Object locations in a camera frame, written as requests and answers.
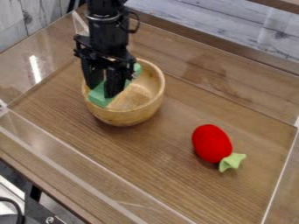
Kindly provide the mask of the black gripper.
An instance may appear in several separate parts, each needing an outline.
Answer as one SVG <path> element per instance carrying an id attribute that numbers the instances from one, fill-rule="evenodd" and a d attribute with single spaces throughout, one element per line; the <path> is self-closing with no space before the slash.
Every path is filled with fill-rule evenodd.
<path id="1" fill-rule="evenodd" d="M 105 97 L 113 98 L 125 87 L 125 81 L 132 79 L 136 58 L 126 50 L 129 34 L 137 29 L 129 29 L 129 16 L 114 14 L 100 16 L 88 14 L 89 36 L 74 35 L 74 56 L 80 58 L 84 80 L 93 89 L 104 80 Z"/>

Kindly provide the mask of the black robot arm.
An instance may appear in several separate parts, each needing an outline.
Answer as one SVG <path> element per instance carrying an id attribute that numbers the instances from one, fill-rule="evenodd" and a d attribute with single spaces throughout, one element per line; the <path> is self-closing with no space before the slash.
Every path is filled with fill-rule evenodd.
<path id="1" fill-rule="evenodd" d="M 76 34 L 73 54 L 80 58 L 84 80 L 89 89 L 104 83 L 104 96 L 114 97 L 133 79 L 136 57 L 126 50 L 129 28 L 126 0 L 86 0 L 88 36 Z"/>

